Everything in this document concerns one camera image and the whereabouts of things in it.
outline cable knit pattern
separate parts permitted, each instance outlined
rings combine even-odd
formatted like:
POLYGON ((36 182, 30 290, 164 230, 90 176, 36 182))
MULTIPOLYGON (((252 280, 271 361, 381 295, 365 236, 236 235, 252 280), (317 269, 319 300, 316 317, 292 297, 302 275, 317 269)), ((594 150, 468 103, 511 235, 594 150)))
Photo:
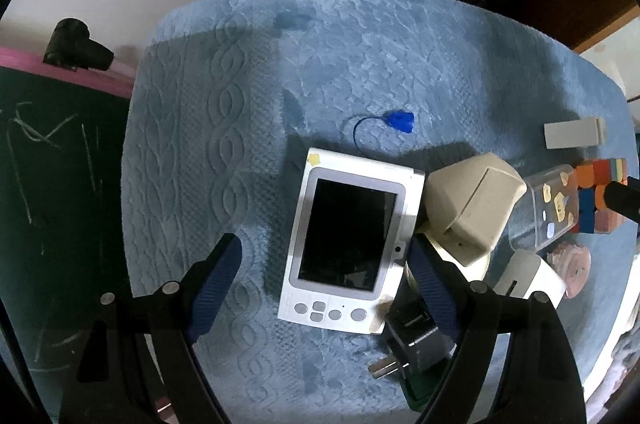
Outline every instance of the cable knit pattern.
MULTIPOLYGON (((146 50, 130 106, 127 263, 143 295, 181 278, 224 232, 241 239, 238 276, 194 347, 233 422, 415 421, 396 381, 367 372, 382 356, 380 338, 276 318, 306 150, 355 154, 357 118, 396 109, 415 113, 414 132, 370 122, 358 131, 367 156, 430 172, 493 151, 526 176, 584 156, 545 150, 545 122, 598 115, 607 123, 599 154, 628 158, 638 176, 617 86, 561 44, 476 7, 203 0, 174 10, 146 50)), ((583 377, 615 319, 635 231, 627 223, 610 236, 579 237, 592 252, 591 277, 559 312, 583 377)), ((503 239, 490 284, 510 253, 503 239)), ((492 366, 487 386, 498 378, 492 366)))

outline blue cord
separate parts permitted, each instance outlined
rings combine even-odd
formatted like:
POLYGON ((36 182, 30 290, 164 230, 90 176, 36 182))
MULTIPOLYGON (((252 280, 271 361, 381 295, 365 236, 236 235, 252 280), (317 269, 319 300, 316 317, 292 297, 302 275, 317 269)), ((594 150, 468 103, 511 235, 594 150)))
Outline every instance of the blue cord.
POLYGON ((385 115, 367 115, 367 117, 363 117, 359 119, 356 124, 353 125, 353 145, 356 147, 358 152, 365 156, 360 147, 358 146, 358 142, 356 141, 356 130, 359 125, 369 119, 377 119, 382 120, 387 126, 393 128, 394 130, 401 131, 403 133, 411 133, 414 130, 414 120, 415 115, 412 112, 405 112, 403 110, 393 110, 391 112, 387 112, 385 115))

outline pink cloth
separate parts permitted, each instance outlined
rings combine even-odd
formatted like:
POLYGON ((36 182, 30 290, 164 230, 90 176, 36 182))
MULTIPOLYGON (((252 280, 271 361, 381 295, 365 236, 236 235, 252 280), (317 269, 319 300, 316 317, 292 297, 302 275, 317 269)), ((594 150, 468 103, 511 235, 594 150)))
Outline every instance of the pink cloth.
POLYGON ((29 54, 19 50, 0 47, 0 67, 14 68, 30 74, 79 84, 94 90, 100 90, 112 96, 131 98, 133 81, 128 78, 111 77, 97 70, 78 68, 75 72, 54 67, 42 62, 42 56, 29 54))

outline chalkboard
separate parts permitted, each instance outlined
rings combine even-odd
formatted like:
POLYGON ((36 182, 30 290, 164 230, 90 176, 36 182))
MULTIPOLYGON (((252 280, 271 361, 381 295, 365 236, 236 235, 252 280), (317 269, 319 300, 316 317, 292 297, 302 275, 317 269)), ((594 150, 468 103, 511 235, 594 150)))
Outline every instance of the chalkboard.
POLYGON ((0 298, 51 415, 100 295, 130 296, 128 109, 121 97, 0 68, 0 298))

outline gray screen bezel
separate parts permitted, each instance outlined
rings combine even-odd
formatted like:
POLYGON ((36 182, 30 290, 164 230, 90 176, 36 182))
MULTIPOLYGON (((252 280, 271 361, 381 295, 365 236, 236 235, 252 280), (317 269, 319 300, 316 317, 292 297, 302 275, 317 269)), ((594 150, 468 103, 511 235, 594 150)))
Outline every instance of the gray screen bezel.
POLYGON ((398 237, 398 230, 400 227, 400 221, 402 219, 402 212, 404 210, 405 197, 406 190, 404 188, 404 185, 399 184, 398 182, 388 182, 372 177, 363 177, 360 175, 354 175, 334 169, 321 167, 313 168, 309 172, 309 177, 306 182, 302 211, 300 213, 300 223, 298 225, 298 232, 296 233, 293 259, 291 263, 291 270, 289 273, 289 283, 293 287, 299 289, 309 290, 312 292, 321 292, 324 294, 341 296, 344 298, 361 299, 367 301, 374 301, 378 299, 382 291, 382 286, 385 282, 386 271, 391 263, 396 238, 398 237), (385 247, 382 252, 382 259, 380 260, 380 267, 378 268, 378 276, 376 277, 376 283, 372 292, 366 290, 337 287, 334 285, 327 285, 325 283, 317 283, 314 281, 308 281, 298 278, 298 274, 300 273, 300 263, 302 262, 302 253, 305 247, 306 230, 308 229, 309 225, 309 217, 311 216, 311 207, 313 205, 314 196, 316 194, 316 185, 318 184, 318 179, 341 182, 342 184, 351 184, 353 186, 360 186, 363 188, 384 191, 396 195, 396 204, 394 205, 394 212, 391 216, 389 229, 386 233, 385 247))

